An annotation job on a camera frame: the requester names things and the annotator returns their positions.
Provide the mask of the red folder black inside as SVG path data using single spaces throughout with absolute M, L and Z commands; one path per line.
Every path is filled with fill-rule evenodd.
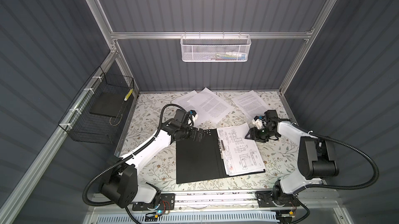
M 177 184 L 229 177 L 225 172 L 217 129 L 204 130 L 201 141 L 190 139 L 177 142 Z

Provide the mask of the technical drawing paper sheet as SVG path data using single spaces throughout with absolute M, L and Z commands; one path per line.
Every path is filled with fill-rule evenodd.
M 222 159 L 228 176 L 265 172 L 265 164 L 254 140 L 246 139 L 248 124 L 217 128 Z

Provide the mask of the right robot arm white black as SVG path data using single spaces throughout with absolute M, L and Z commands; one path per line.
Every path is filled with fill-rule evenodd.
M 254 127 L 248 131 L 246 139 L 266 143 L 284 136 L 299 146 L 297 169 L 284 179 L 279 179 L 267 197 L 275 206 L 285 206 L 300 191 L 310 186 L 320 186 L 326 177 L 338 176 L 339 168 L 332 144 L 300 129 L 289 119 L 279 118 L 275 110 L 254 117 L 251 123 Z

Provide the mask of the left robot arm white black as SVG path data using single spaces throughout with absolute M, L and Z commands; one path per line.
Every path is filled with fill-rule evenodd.
M 162 150 L 181 140 L 197 139 L 202 131 L 194 127 L 198 114 L 194 110 L 177 109 L 172 119 L 160 122 L 156 132 L 135 150 L 121 159 L 132 156 L 101 177 L 99 191 L 112 204 L 126 208 L 132 203 L 149 204 L 157 208 L 161 201 L 161 190 L 153 184 L 139 182 L 141 170 Z

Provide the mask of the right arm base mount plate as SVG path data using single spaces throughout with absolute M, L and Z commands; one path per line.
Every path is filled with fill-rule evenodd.
M 256 191 L 255 197 L 259 207 L 298 207 L 298 200 L 294 195 L 273 193 L 272 190 Z

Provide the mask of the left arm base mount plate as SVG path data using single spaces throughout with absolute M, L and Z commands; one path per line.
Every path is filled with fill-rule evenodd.
M 155 199 L 150 203 L 133 203 L 131 210 L 146 211 L 146 210 L 174 210 L 176 195 L 174 193 L 161 193 L 155 196 Z

